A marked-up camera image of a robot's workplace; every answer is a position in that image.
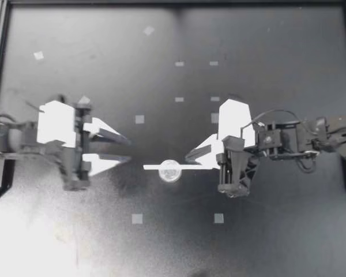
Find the black cable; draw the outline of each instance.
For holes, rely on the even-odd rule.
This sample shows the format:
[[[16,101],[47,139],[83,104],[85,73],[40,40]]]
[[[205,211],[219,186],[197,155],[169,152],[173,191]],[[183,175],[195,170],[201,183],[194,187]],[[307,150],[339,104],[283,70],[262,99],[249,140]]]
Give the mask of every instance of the black cable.
[[[346,126],[339,127],[339,128],[337,128],[337,129],[335,129],[333,131],[330,131],[328,133],[329,134],[334,134],[334,133],[337,133],[337,132],[339,132],[340,130],[343,130],[343,129],[346,129]]]
[[[290,153],[290,154],[296,154],[294,153],[294,151],[288,149],[288,148],[284,148],[286,150],[286,152]],[[296,162],[296,165],[298,166],[298,168],[303,172],[303,173],[306,173],[306,174],[310,174],[310,173],[313,173],[315,172],[315,170],[317,169],[317,161],[315,160],[315,157],[312,157],[311,158],[312,160],[312,165],[310,167],[307,167],[303,161],[302,161],[302,158],[295,158],[295,162]]]
[[[17,122],[14,117],[12,117],[10,114],[0,114],[0,117],[1,118],[6,118],[6,119],[9,119],[10,121],[12,122]]]
[[[312,158],[312,164],[310,167],[305,166],[305,164],[303,163],[303,161],[301,159],[297,159],[296,161],[297,166],[299,167],[299,169],[307,174],[313,173],[315,172],[315,170],[317,169],[317,162],[315,161],[314,158]]]
[[[296,120],[304,127],[305,131],[307,131],[308,133],[314,135],[314,136],[317,136],[318,133],[317,132],[313,132],[312,130],[309,129],[309,127],[306,126],[306,124],[301,121],[299,119],[299,117],[293,113],[292,111],[289,111],[289,110],[285,110],[283,108],[273,108],[271,110],[268,110],[268,111],[264,111],[263,113],[260,113],[259,115],[257,115],[253,120],[251,120],[248,124],[246,124],[245,126],[241,127],[241,138],[242,138],[242,134],[243,134],[243,130],[244,128],[250,126],[251,124],[254,124],[256,123],[260,118],[262,118],[264,115],[267,115],[269,113],[273,113],[273,112],[278,112],[278,111],[282,111],[284,113],[289,113],[291,114],[294,118],[296,118]]]

